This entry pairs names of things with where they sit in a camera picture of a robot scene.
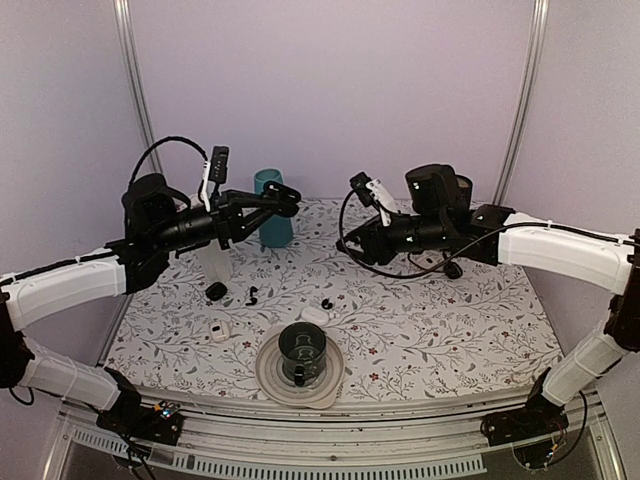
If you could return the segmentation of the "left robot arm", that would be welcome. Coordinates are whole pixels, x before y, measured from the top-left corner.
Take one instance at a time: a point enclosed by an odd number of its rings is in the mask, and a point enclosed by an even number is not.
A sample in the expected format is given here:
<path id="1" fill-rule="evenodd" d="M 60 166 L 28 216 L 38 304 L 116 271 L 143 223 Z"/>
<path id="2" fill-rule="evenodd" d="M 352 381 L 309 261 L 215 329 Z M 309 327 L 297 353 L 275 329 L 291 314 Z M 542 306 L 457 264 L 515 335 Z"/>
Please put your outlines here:
<path id="1" fill-rule="evenodd" d="M 227 190 L 194 206 L 163 175 L 133 181 L 122 197 L 125 236 L 94 252 L 1 279 L 1 386 L 37 389 L 109 413 L 128 434 L 148 426 L 141 396 L 119 372 L 91 367 L 28 339 L 27 326 L 93 300 L 152 286 L 180 256 L 217 241 L 227 249 L 275 215 L 299 210 L 298 191 L 269 181 L 259 194 Z"/>

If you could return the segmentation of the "black oval charging case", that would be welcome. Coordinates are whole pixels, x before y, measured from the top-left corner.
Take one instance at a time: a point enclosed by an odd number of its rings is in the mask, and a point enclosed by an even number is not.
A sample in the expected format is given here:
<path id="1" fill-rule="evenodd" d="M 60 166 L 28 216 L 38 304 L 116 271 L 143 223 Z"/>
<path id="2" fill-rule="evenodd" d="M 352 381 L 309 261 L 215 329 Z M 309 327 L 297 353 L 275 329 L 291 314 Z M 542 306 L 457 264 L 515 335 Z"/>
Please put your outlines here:
<path id="1" fill-rule="evenodd" d="M 261 194 L 262 207 L 283 218 L 292 218 L 299 212 L 301 199 L 298 190 L 276 181 L 266 182 Z"/>

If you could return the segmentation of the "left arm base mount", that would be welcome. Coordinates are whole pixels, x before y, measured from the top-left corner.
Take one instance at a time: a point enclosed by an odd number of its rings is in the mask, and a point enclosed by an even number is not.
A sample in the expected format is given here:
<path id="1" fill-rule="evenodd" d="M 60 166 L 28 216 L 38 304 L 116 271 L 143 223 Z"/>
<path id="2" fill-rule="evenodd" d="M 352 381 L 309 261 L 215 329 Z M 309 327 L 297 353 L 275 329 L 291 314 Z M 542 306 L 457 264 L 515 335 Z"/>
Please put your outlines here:
<path id="1" fill-rule="evenodd" d="M 176 446 L 185 417 L 164 407 L 141 405 L 114 405 L 110 410 L 99 411 L 96 425 L 116 434 L 146 440 L 163 445 Z"/>

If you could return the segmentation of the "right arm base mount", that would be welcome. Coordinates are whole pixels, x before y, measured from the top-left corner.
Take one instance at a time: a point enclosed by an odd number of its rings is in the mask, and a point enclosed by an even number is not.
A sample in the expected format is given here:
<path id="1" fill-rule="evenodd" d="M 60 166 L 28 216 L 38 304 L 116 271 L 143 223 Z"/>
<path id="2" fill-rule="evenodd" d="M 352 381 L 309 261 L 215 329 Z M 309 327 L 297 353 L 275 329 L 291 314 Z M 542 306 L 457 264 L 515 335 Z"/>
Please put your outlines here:
<path id="1" fill-rule="evenodd" d="M 496 446 L 561 432 L 568 426 L 569 421 L 562 408 L 523 406 L 485 415 L 480 432 L 490 446 Z"/>

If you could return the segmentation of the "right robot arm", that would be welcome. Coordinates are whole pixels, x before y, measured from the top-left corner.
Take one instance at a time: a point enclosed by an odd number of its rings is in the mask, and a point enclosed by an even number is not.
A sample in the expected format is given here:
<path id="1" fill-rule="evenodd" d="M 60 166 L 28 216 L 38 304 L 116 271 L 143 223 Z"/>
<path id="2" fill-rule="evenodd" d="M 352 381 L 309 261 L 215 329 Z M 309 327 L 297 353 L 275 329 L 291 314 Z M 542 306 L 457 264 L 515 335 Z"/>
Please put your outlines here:
<path id="1" fill-rule="evenodd" d="M 377 216 L 338 232 L 336 247 L 362 268 L 380 274 L 398 254 L 442 251 L 438 268 L 464 257 L 479 263 L 530 267 L 599 286 L 612 295 L 609 316 L 566 358 L 535 382 L 517 427 L 537 436 L 584 387 L 624 356 L 639 350 L 639 236 L 582 230 L 539 220 L 512 208 L 471 206 L 473 184 L 445 164 L 406 173 L 413 211 L 402 213 L 377 179 L 359 173 L 351 194 Z"/>

